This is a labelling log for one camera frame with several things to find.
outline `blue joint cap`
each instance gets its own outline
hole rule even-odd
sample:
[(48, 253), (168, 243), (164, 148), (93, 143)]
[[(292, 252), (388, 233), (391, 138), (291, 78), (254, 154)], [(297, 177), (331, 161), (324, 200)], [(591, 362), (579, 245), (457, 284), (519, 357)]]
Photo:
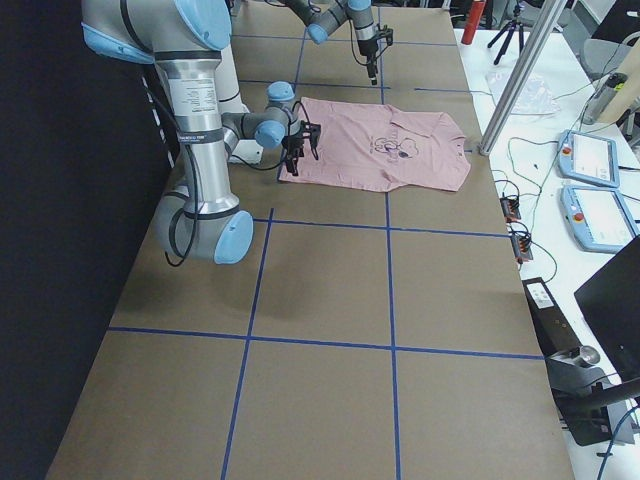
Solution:
[(254, 138), (264, 148), (276, 148), (282, 142), (286, 133), (284, 125), (275, 120), (265, 120), (258, 128)]
[(309, 33), (311, 40), (313, 40), (313, 43), (315, 43), (316, 45), (320, 45), (321, 43), (326, 42), (329, 38), (329, 34), (327, 33), (327, 31), (317, 23), (312, 23), (311, 25), (309, 25), (307, 27), (307, 32)]
[(349, 0), (347, 5), (354, 12), (361, 12), (371, 7), (371, 0)]
[(98, 55), (117, 58), (125, 62), (152, 64), (153, 56), (143, 52), (139, 48), (132, 47), (117, 38), (113, 38), (106, 33), (82, 23), (84, 42)]
[(267, 87), (267, 97), (272, 102), (288, 102), (293, 100), (295, 95), (287, 82), (274, 82)]
[(249, 251), (252, 239), (253, 218), (249, 212), (240, 210), (231, 217), (222, 230), (213, 254), (213, 261), (219, 265), (238, 263)]

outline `tripod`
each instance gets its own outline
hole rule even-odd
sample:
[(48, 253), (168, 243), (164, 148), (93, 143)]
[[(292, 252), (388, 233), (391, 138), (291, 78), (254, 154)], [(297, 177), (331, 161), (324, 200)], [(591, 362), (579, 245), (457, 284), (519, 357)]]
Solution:
[(504, 43), (502, 44), (502, 47), (498, 52), (498, 56), (493, 61), (494, 65), (500, 63), (500, 59), (506, 53), (507, 48), (509, 48), (509, 42), (511, 41), (511, 37), (513, 37), (513, 32), (516, 31), (516, 28), (518, 29), (518, 44), (520, 47), (519, 51), (520, 53), (522, 53), (522, 49), (524, 48), (524, 26), (522, 25), (522, 21), (520, 21), (520, 12), (522, 12), (523, 9), (524, 7), (520, 4), (520, 1), (516, 1), (516, 6), (513, 7), (513, 20), (502, 27), (498, 34), (493, 37), (493, 40), (491, 40), (487, 45), (487, 48), (491, 48), (493, 44), (496, 43), (502, 35), (504, 35), (505, 32), (508, 32), (507, 38), (505, 38)]

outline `pink shirt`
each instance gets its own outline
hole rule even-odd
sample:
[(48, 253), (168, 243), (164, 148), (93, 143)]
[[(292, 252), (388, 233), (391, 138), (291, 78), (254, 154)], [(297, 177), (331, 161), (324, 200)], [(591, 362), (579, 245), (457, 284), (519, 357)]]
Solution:
[(299, 176), (283, 169), (280, 180), (374, 192), (409, 184), (457, 191), (469, 173), (464, 134), (446, 113), (312, 98), (302, 103), (322, 125), (320, 159), (305, 143)]

